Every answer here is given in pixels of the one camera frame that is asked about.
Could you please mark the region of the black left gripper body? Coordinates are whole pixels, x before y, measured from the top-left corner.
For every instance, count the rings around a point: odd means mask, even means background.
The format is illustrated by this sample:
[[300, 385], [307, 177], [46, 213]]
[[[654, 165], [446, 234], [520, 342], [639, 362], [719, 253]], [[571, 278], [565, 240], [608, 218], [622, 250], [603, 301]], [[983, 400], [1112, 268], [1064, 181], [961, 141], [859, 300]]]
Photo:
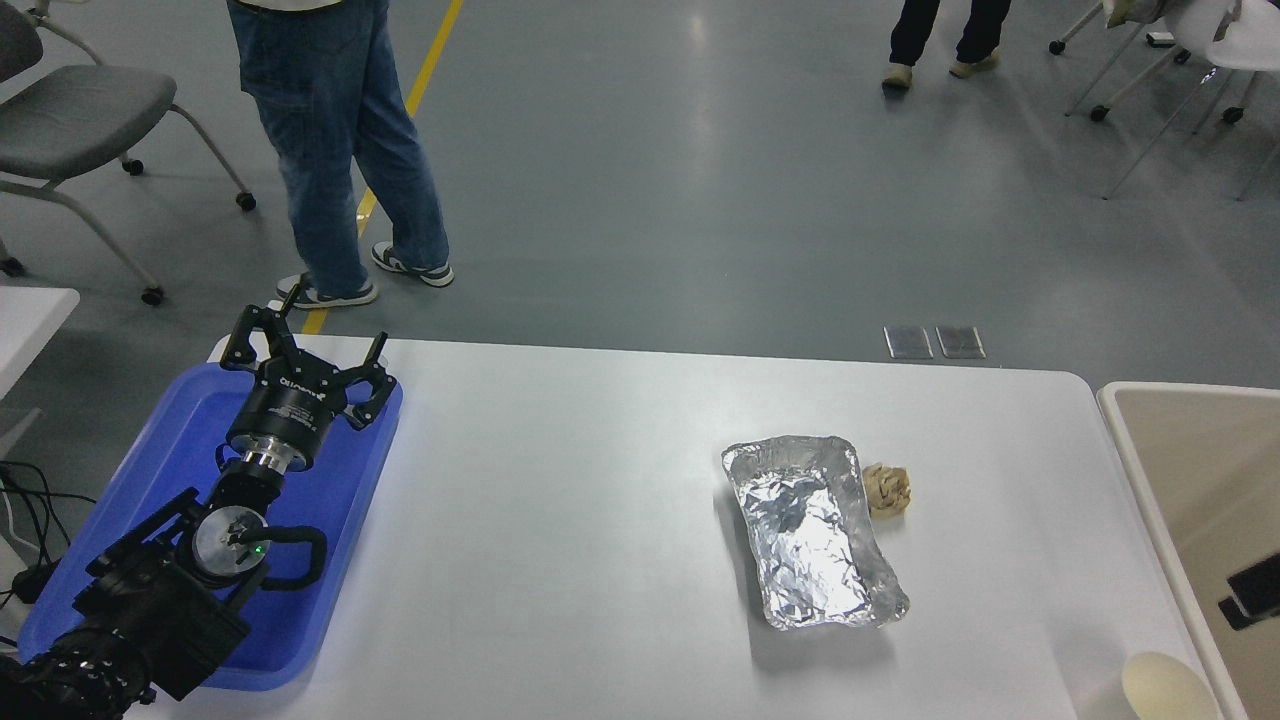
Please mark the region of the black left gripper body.
[[287, 457], [287, 471], [314, 466], [324, 439], [347, 405], [346, 392], [326, 378], [319, 387], [269, 366], [259, 366], [253, 386], [227, 432], [227, 442], [242, 455]]

